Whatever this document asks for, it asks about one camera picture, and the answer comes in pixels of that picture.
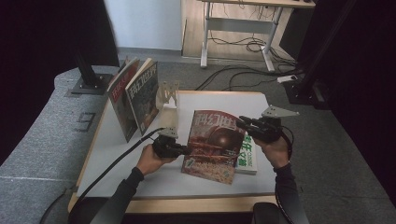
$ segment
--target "desk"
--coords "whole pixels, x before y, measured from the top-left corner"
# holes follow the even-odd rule
[[[298,7],[298,8],[312,8],[315,7],[314,2],[306,3],[303,0],[201,0],[206,2],[206,15],[205,15],[205,30],[204,42],[201,51],[201,67],[207,67],[207,34],[209,30],[215,31],[228,31],[240,33],[254,33],[269,35],[266,45],[262,47],[262,56],[269,72],[275,72],[275,68],[271,61],[270,48],[274,39],[275,31],[279,23],[280,15],[282,14],[283,7]],[[210,17],[210,4],[223,3],[223,4],[244,4],[254,6],[267,6],[276,7],[276,14],[273,21],[250,21],[250,20],[236,20]]]
[[[196,109],[191,104],[197,105],[200,109],[221,109],[232,112],[236,116],[245,115],[253,118],[259,117],[261,112],[268,107],[265,96],[259,92],[181,91],[179,96],[179,138],[177,141],[183,145],[187,144],[192,112]],[[77,182],[77,187],[81,188],[79,192],[87,188],[107,168],[107,164],[113,162],[122,153],[117,151],[118,149],[126,150],[141,137],[137,132],[131,142],[126,144],[112,110],[111,104],[107,103]],[[148,132],[157,127],[156,122],[158,118],[154,120]],[[111,196],[120,181],[136,164],[140,151],[141,148],[137,148],[124,158],[87,196]],[[254,203],[276,202],[275,174],[263,153],[258,153],[259,172],[256,175],[237,174],[231,186],[182,174],[180,172],[182,160],[183,158],[179,157],[176,161],[166,164],[158,172],[146,176],[128,206],[127,213],[251,212]],[[195,189],[192,189],[193,192],[189,186],[195,186]],[[69,211],[78,195],[79,193],[73,194],[68,206]]]

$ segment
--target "wall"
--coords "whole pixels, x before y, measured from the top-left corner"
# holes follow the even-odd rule
[[[118,48],[181,50],[180,0],[105,0]]]

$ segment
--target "red magazine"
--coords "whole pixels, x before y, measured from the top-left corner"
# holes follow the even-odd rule
[[[245,137],[238,118],[216,110],[196,110],[181,172],[224,184],[233,183],[235,165]]]

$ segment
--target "wooden table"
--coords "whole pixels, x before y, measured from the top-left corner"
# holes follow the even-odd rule
[[[228,31],[240,33],[253,33],[269,35],[265,46],[262,46],[262,56],[269,72],[275,72],[275,68],[271,61],[270,48],[274,39],[277,25],[279,23],[280,15],[282,14],[283,7],[296,7],[296,8],[313,8],[315,3],[306,3],[303,0],[200,0],[206,2],[206,15],[205,15],[205,30],[204,42],[201,51],[201,67],[207,67],[207,34],[209,30],[215,31]],[[223,4],[243,4],[254,6],[267,6],[276,7],[276,14],[273,21],[250,21],[250,20],[236,20],[226,18],[210,17],[210,4],[223,3]]]
[[[235,95],[243,94],[246,97],[251,97],[251,95],[260,95],[261,99],[265,102],[259,102],[259,106],[268,106],[266,103],[265,97],[259,92],[214,92],[214,91],[180,91],[184,94],[194,94],[194,95],[206,95],[206,94],[216,94],[216,95],[224,95],[234,97]],[[87,165],[89,163],[90,157],[92,156],[92,152],[95,148],[95,143],[97,143],[98,136],[100,135],[100,130],[103,128],[106,113],[108,113],[108,108],[111,106],[111,103],[106,104],[106,109],[104,114],[101,117],[101,120],[98,124],[98,128],[96,130],[95,136],[92,140],[92,145],[90,147],[87,158],[84,162],[83,168],[81,170],[78,182],[76,184],[77,187],[80,187],[81,180],[86,172]],[[78,199],[77,193],[74,192],[72,198],[68,205],[68,211],[71,211],[74,204]],[[130,202],[126,213],[128,214],[159,214],[159,213],[223,213],[223,212],[251,212],[253,205],[258,202],[270,202],[276,203],[276,199],[274,194],[266,194],[266,195],[228,195],[221,197],[195,197],[195,198],[133,198]]]

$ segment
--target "magazine cover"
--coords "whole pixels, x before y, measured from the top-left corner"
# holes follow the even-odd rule
[[[245,133],[235,171],[238,174],[255,175],[257,170],[256,144],[253,138],[248,133]]]
[[[156,107],[158,87],[157,62],[151,59],[142,65],[126,87],[136,124],[142,135],[159,113]]]
[[[137,130],[137,125],[134,120],[134,112],[128,102],[125,86],[134,77],[138,65],[139,60],[136,58],[131,61],[127,58],[107,89],[108,98],[111,104],[113,104],[114,111],[116,112],[117,119],[119,120],[127,142],[129,142],[132,135],[134,135],[134,132]]]
[[[237,117],[222,111],[196,110],[181,172],[220,183],[233,183],[235,165],[245,131],[236,127]]]

